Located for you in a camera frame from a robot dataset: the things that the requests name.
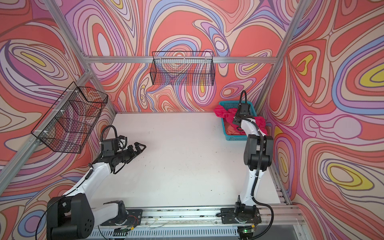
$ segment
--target metal mesh basket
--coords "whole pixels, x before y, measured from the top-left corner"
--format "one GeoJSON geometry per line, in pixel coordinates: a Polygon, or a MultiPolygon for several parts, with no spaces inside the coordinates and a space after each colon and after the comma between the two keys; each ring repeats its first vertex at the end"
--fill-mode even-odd
{"type": "Polygon", "coordinates": [[[150,71],[152,84],[213,86],[213,55],[212,51],[154,51],[150,71]]]}
{"type": "Polygon", "coordinates": [[[81,153],[107,101],[105,93],[89,87],[76,87],[68,101],[35,137],[54,152],[81,153]]]}

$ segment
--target pink towel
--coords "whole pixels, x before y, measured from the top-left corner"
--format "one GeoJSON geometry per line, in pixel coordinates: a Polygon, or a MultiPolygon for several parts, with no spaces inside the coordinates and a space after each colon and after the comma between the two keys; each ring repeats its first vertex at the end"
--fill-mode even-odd
{"type": "MultiPolygon", "coordinates": [[[[235,117],[236,111],[237,111],[237,108],[230,108],[228,110],[225,110],[224,107],[221,106],[221,105],[218,105],[214,109],[214,112],[215,112],[216,116],[226,120],[230,124],[230,126],[234,128],[234,130],[236,132],[244,133],[244,131],[237,130],[238,126],[236,124],[232,123],[233,122],[233,118],[235,117]]],[[[256,122],[256,125],[260,128],[260,130],[263,133],[268,134],[266,129],[265,129],[265,119],[263,117],[255,117],[255,122],[256,122]]]]}

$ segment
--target blue laundry basket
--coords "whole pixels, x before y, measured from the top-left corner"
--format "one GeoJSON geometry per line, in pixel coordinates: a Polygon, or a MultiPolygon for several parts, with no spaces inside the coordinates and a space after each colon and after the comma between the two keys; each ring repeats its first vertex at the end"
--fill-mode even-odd
{"type": "MultiPolygon", "coordinates": [[[[239,105],[239,101],[221,101],[221,102],[219,102],[219,104],[221,106],[223,106],[225,110],[228,110],[230,108],[237,108],[239,105]]],[[[251,109],[250,109],[251,115],[256,117],[256,111],[253,107],[253,103],[248,101],[248,104],[251,105],[251,109]]],[[[247,138],[248,138],[247,135],[228,135],[225,132],[225,126],[224,126],[224,119],[223,118],[221,119],[221,123],[223,125],[223,132],[224,132],[226,140],[228,140],[228,141],[246,141],[247,140],[247,138]]]]}

